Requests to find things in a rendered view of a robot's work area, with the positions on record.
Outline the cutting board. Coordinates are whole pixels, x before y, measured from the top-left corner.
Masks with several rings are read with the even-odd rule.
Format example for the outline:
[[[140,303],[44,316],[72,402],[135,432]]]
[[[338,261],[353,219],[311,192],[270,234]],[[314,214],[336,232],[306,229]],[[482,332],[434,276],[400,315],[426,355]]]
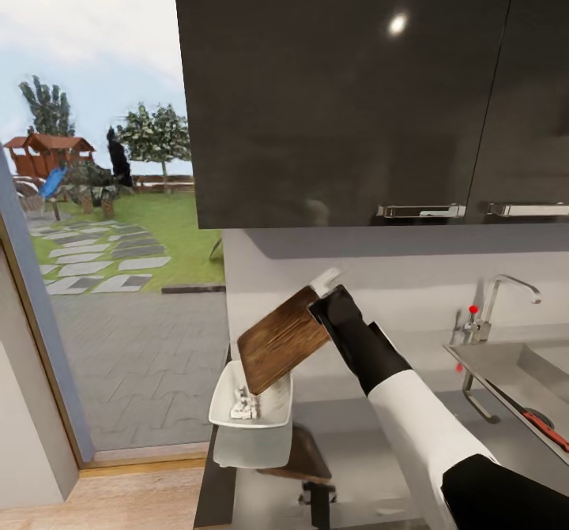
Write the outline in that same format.
[[[265,391],[331,340],[325,325],[309,311],[319,299],[307,285],[239,336],[244,376],[253,393]]]

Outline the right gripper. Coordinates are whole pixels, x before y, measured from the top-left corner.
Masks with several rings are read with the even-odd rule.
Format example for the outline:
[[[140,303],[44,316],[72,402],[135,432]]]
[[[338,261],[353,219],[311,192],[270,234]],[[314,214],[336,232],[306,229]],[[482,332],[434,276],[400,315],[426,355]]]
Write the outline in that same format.
[[[317,322],[319,324],[322,324],[322,320],[320,319],[320,316],[318,315],[318,312],[322,309],[322,300],[319,299],[317,300],[315,303],[312,303],[309,306],[309,311],[312,312],[312,314],[314,315],[315,319],[317,320]]]

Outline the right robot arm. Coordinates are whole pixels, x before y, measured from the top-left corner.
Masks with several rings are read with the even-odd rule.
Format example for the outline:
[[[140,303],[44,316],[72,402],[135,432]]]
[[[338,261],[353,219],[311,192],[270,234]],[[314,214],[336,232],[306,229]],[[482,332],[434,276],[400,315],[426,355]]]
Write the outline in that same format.
[[[309,306],[358,376],[406,484],[431,530],[569,530],[569,496],[501,467],[436,398],[351,295],[327,289],[331,266],[310,285]]]

